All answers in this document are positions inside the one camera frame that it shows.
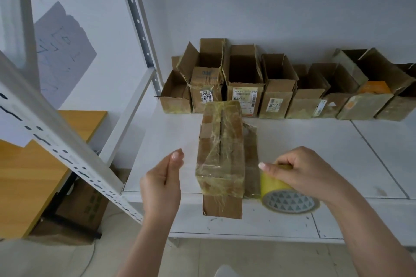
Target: left hand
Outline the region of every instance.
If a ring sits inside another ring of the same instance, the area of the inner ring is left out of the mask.
[[[182,149],[175,150],[140,179],[145,222],[172,225],[180,204],[179,169]]]

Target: forearm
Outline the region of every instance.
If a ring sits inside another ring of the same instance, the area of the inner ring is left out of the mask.
[[[171,224],[144,221],[117,277],[157,277]]]
[[[416,276],[416,265],[375,210],[356,189],[327,204],[340,226],[360,277]]]

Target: sticker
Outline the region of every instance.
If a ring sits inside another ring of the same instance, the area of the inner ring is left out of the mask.
[[[240,101],[243,115],[253,116],[257,99],[257,88],[233,88],[232,99]]]
[[[212,98],[212,92],[210,90],[201,90],[199,91],[201,94],[201,102],[202,104],[207,104],[208,102],[214,102]]]
[[[348,102],[346,103],[346,105],[344,106],[344,108],[346,110],[350,110],[352,109],[355,105],[357,104],[357,101],[355,100],[355,97],[352,97],[351,99],[348,100]]]
[[[271,98],[269,101],[269,105],[267,106],[266,112],[278,112],[280,107],[282,106],[283,99],[274,99]]]
[[[315,112],[313,113],[313,117],[320,116],[320,114],[321,114],[322,110],[324,109],[326,103],[327,103],[326,100],[321,100],[319,102],[318,106],[315,109]]]

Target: fingernail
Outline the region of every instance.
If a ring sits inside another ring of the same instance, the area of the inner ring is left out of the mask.
[[[267,165],[264,162],[260,162],[259,163],[259,168],[262,170],[266,170],[267,169]]]
[[[176,160],[176,159],[178,159],[178,158],[179,158],[179,152],[175,151],[175,152],[172,154],[172,160]]]

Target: packing tape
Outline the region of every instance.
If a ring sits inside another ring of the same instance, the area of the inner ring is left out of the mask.
[[[279,165],[281,169],[291,170],[291,165]],[[286,214],[310,213],[319,208],[319,200],[305,196],[289,184],[272,178],[262,172],[260,175],[260,197],[263,206],[271,211]]]

